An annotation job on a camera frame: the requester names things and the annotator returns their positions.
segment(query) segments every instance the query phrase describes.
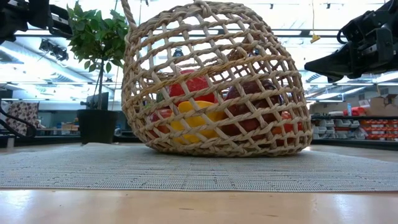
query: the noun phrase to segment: wooden table surface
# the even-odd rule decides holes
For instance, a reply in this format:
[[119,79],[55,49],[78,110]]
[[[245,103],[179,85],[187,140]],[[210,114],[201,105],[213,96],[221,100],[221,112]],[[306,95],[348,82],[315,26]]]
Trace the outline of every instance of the wooden table surface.
[[[309,150],[398,161],[398,152],[391,151],[330,146]],[[386,224],[398,223],[398,194],[2,190],[0,224],[8,223]]]

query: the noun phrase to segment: red bell pepper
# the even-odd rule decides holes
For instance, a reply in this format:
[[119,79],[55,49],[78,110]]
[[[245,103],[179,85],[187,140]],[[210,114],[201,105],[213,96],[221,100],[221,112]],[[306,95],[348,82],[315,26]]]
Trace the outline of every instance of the red bell pepper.
[[[183,70],[183,71],[181,71],[181,74],[192,73],[194,71],[195,70],[193,70],[193,69]],[[205,77],[191,78],[191,79],[188,79],[187,81],[185,81],[185,83],[187,84],[189,91],[198,91],[198,90],[202,90],[204,88],[209,87]],[[182,89],[182,86],[180,84],[173,84],[173,85],[167,86],[165,88],[170,97],[185,95],[184,90]],[[214,96],[214,94],[210,93],[210,94],[207,94],[204,96],[195,97],[194,100],[195,101],[207,101],[207,102],[214,103],[215,96]]]
[[[158,112],[160,113],[160,115],[164,118],[168,118],[169,116],[171,116],[173,114],[173,111],[170,109],[159,109]],[[153,123],[155,121],[160,120],[160,118],[158,117],[158,115],[156,114],[156,111],[153,112],[150,116],[149,116],[149,120]],[[169,133],[170,130],[166,127],[166,125],[159,125],[157,127],[157,129],[162,132],[162,133]],[[150,130],[149,131],[151,133],[151,135],[153,135],[153,137],[158,138],[159,136],[155,133],[154,130]]]
[[[289,112],[283,111],[281,114],[282,119],[292,119],[292,115],[290,115]],[[298,125],[298,130],[302,131],[303,130],[303,124],[301,122],[297,123]],[[289,133],[294,130],[293,124],[284,124],[285,132]],[[281,127],[274,127],[272,128],[272,133],[273,134],[282,134],[282,128]],[[294,138],[287,138],[287,144],[290,144],[294,142]],[[283,146],[284,145],[284,140],[278,139],[276,140],[276,145],[277,146]]]

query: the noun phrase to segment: woven basket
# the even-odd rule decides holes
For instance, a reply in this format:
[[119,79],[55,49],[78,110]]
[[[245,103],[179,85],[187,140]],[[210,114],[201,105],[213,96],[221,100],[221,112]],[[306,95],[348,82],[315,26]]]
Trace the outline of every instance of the woven basket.
[[[196,0],[136,26],[127,0],[122,4],[130,26],[125,37],[123,111],[133,133],[147,146],[194,156],[244,157],[294,154],[310,144],[312,129],[301,75],[271,28],[253,10],[243,4]],[[179,26],[167,29],[172,22]],[[212,29],[218,33],[210,34]],[[190,53],[173,57],[181,47]],[[156,63],[160,55],[166,58],[164,63]],[[182,74],[181,68],[196,70]],[[204,77],[209,87],[190,92],[186,83],[195,77]],[[244,86],[249,82],[256,83],[260,91],[247,91]],[[185,94],[170,97],[167,88],[177,83]],[[263,88],[263,83],[271,87]],[[239,96],[226,100],[223,95],[232,87]],[[159,93],[164,99],[156,102]],[[209,94],[218,102],[199,107],[194,98]],[[180,101],[189,101],[194,109],[181,113],[175,105]],[[267,106],[254,106],[255,102]],[[233,105],[243,106],[247,113],[234,116],[230,111]],[[168,118],[158,113],[165,106],[173,111]],[[291,118],[284,119],[283,111]],[[209,118],[214,112],[223,113],[224,118]],[[152,114],[160,119],[151,121]],[[266,116],[274,119],[267,122]],[[190,126],[187,122],[197,118],[203,124]],[[245,127],[247,121],[256,126]],[[183,129],[174,129],[173,122],[179,122]],[[293,130],[286,132],[287,125]],[[229,128],[239,133],[228,135]]]

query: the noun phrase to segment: rope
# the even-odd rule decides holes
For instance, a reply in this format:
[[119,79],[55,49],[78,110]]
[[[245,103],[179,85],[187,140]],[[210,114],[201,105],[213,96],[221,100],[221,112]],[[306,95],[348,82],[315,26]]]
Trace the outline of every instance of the rope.
[[127,0],[121,0],[121,2],[122,2],[124,15],[126,16],[127,21],[129,22],[129,26],[130,26],[131,30],[134,31],[137,29],[137,24],[132,16],[130,5],[127,2]]

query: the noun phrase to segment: green leaf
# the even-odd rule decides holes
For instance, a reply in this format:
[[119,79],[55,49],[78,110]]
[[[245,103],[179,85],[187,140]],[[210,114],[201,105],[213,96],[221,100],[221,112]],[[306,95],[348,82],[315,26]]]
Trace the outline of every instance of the green leaf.
[[87,69],[87,68],[90,66],[90,63],[91,63],[91,61],[87,61],[87,62],[85,63],[85,69]]
[[123,67],[123,65],[122,65],[122,63],[119,61],[119,60],[112,60],[111,61],[112,62],[112,64],[114,64],[114,65],[116,65],[116,66],[119,66],[119,67]]
[[101,10],[97,11],[97,13],[95,14],[96,20],[99,22],[102,20],[102,12]]
[[114,55],[115,55],[116,57],[123,58],[124,52],[121,51],[121,50],[116,50],[116,51],[114,52]]
[[101,39],[102,39],[101,32],[97,32],[97,33],[95,34],[95,39],[96,39],[96,40],[101,40]]
[[104,20],[100,20],[99,21],[99,28],[100,30],[108,30],[108,25],[106,24],[106,22]]
[[109,73],[111,71],[111,69],[112,69],[112,65],[108,62],[106,64],[106,72]]
[[160,92],[157,93],[157,94],[156,94],[156,102],[159,103],[159,102],[161,102],[162,100],[164,100],[163,94],[160,93]]
[[106,25],[108,25],[108,28],[111,28],[114,25],[114,22],[112,19],[104,19]]
[[118,34],[119,34],[119,37],[122,39],[124,39],[124,36],[126,35],[126,33],[124,32],[123,29],[118,29]]
[[92,19],[92,17],[95,16],[96,12],[97,12],[97,10],[95,10],[95,9],[94,10],[89,10],[89,11],[84,13],[84,18]]
[[90,26],[93,30],[98,30],[100,28],[100,25],[98,24],[98,21],[95,19],[92,19],[90,21]]
[[95,70],[95,67],[96,67],[95,64],[90,65],[90,67],[88,68],[88,72],[94,71],[94,70]]
[[76,16],[79,16],[79,17],[83,16],[83,10],[81,9],[81,6],[79,5],[78,1],[76,2],[75,8],[73,11],[75,12]]
[[67,5],[67,11],[69,14],[69,17],[74,17],[75,16],[75,12],[73,11],[73,9],[69,8],[69,6]]
[[85,29],[85,23],[83,21],[80,21],[76,24],[76,30],[83,31],[84,29]]
[[117,13],[115,10],[111,10],[111,15],[112,15],[112,17],[114,18],[114,19],[124,19],[124,17],[123,16],[120,16],[120,14],[119,13]]

